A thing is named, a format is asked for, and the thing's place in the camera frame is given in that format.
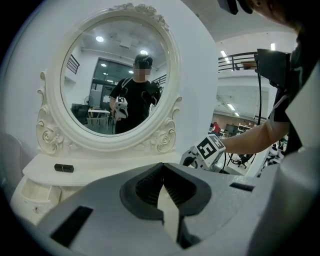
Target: ornate mirror frame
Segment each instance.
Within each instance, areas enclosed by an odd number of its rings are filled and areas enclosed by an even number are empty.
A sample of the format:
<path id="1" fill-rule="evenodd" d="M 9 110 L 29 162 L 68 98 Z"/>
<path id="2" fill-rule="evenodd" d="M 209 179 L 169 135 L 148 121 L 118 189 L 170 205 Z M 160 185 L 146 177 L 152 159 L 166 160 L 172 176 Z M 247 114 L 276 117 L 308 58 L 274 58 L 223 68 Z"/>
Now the ornate mirror frame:
<path id="1" fill-rule="evenodd" d="M 99 136 L 90 133 L 74 120 L 65 108 L 61 82 L 71 56 L 73 45 L 81 34 L 93 25 L 111 18 L 135 18 L 148 23 L 162 36 L 167 47 L 169 75 L 167 87 L 155 113 L 136 129 L 124 135 Z M 132 3 L 115 6 L 95 13 L 92 17 L 76 24 L 58 46 L 51 67 L 41 73 L 45 87 L 38 92 L 42 94 L 42 106 L 38 114 L 36 137 L 40 149 L 51 156 L 61 156 L 66 151 L 81 147 L 95 152 L 117 152 L 133 148 L 155 149 L 156 154 L 169 152 L 176 141 L 174 113 L 179 111 L 177 103 L 180 87 L 180 54 L 178 46 L 164 17 L 157 14 L 152 6 Z"/>

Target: mirror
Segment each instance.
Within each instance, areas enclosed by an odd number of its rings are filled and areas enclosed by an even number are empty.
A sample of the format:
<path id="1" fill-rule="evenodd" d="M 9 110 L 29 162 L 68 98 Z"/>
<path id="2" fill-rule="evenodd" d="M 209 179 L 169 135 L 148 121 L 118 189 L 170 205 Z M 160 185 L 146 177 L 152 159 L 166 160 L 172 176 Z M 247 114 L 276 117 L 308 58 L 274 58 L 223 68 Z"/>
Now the mirror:
<path id="1" fill-rule="evenodd" d="M 133 18 L 108 19 L 82 33 L 72 49 L 61 93 L 83 129 L 120 135 L 157 110 L 170 69 L 168 49 L 151 25 Z"/>

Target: man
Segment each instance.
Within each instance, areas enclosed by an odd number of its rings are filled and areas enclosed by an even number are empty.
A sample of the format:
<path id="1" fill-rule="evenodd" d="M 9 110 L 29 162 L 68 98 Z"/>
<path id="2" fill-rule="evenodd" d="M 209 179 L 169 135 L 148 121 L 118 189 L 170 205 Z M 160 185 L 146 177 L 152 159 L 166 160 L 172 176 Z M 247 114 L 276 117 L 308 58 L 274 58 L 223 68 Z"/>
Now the man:
<path id="1" fill-rule="evenodd" d="M 148 81 L 151 74 L 153 59 L 149 55 L 139 54 L 133 64 L 133 78 L 119 81 L 111 92 L 110 108 L 115 115 L 117 97 L 127 101 L 127 118 L 116 120 L 115 134 L 128 132 L 140 125 L 149 116 L 150 105 L 157 105 L 161 90 L 155 83 Z"/>
<path id="2" fill-rule="evenodd" d="M 289 133 L 286 153 L 297 151 L 302 145 L 285 110 L 306 83 L 319 60 L 319 44 L 315 29 L 316 12 L 319 8 L 307 2 L 291 0 L 238 0 L 238 2 L 248 14 L 257 12 L 263 17 L 295 30 L 298 45 L 290 59 L 290 77 L 295 79 L 292 79 L 293 83 L 285 93 L 277 93 L 275 105 L 281 98 L 283 99 L 285 94 L 288 98 L 275 108 L 273 127 L 269 120 L 272 117 L 269 117 L 263 125 L 256 126 L 238 136 L 223 139 L 222 143 L 228 153 L 254 154 L 267 149 Z"/>

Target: vanity drawer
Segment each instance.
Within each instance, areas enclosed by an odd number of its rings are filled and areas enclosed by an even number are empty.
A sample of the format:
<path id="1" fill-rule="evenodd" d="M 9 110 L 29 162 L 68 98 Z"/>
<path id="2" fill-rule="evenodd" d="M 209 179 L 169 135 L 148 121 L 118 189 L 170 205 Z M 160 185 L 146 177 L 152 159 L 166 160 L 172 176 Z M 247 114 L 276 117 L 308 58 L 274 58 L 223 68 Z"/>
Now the vanity drawer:
<path id="1" fill-rule="evenodd" d="M 38 184 L 26 179 L 19 193 L 29 210 L 41 214 L 47 213 L 59 203 L 61 189 L 58 186 Z"/>

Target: black t-shirt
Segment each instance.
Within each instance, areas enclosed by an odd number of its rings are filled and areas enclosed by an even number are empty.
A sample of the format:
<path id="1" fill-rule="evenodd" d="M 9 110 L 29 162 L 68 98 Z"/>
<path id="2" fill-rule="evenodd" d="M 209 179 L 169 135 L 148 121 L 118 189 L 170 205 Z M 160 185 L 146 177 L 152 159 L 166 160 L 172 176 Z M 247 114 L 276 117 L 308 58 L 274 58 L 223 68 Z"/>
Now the black t-shirt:
<path id="1" fill-rule="evenodd" d="M 149 116 L 151 104 L 156 105 L 161 97 L 161 93 L 150 94 L 152 87 L 149 81 L 135 82 L 131 79 L 123 88 L 126 79 L 119 81 L 110 96 L 112 98 L 123 97 L 126 99 L 128 118 L 116 122 L 115 133 L 125 133 L 140 125 Z"/>
<path id="2" fill-rule="evenodd" d="M 274 104 L 277 104 L 285 94 L 288 95 L 288 98 L 275 109 L 275 122 L 290 121 L 285 111 L 295 96 L 299 93 L 303 85 L 307 82 L 319 59 L 320 52 L 317 46 L 317 40 L 314 37 L 312 38 L 310 36 L 300 34 L 296 41 L 298 45 L 290 57 L 289 87 L 285 91 L 278 90 Z M 291 123 L 288 139 L 286 153 L 295 152 L 302 146 L 299 136 Z"/>

